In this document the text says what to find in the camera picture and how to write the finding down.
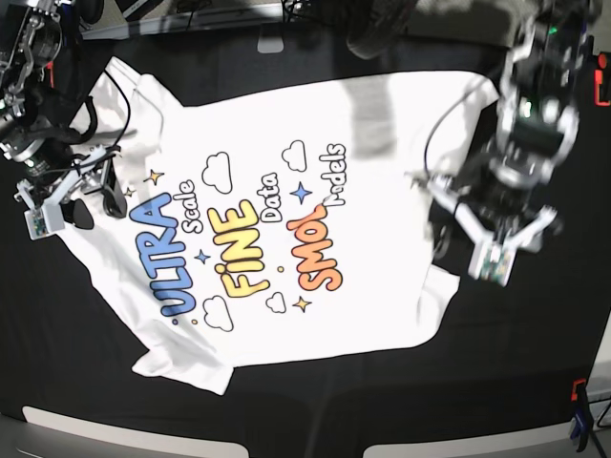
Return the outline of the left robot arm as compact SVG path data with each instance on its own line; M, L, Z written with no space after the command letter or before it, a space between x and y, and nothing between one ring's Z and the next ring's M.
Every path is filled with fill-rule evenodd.
M420 185L453 217L474 250L501 256L535 252L558 228L550 207L529 199L571 153L579 132L574 91L600 1L542 1L518 30L498 68L497 124L490 140L459 171L423 160Z

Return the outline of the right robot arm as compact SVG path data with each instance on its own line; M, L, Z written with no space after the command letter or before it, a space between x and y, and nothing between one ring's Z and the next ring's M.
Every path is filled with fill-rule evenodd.
M20 164L24 177L14 199L26 206L31 239L72 225L95 223L80 196L100 193L104 212L115 219L127 203L113 163L122 134L94 144L94 100L57 89L53 63L62 53L82 55L81 27L103 13L101 1L4 1L1 4L1 155ZM87 154L74 147L92 144Z

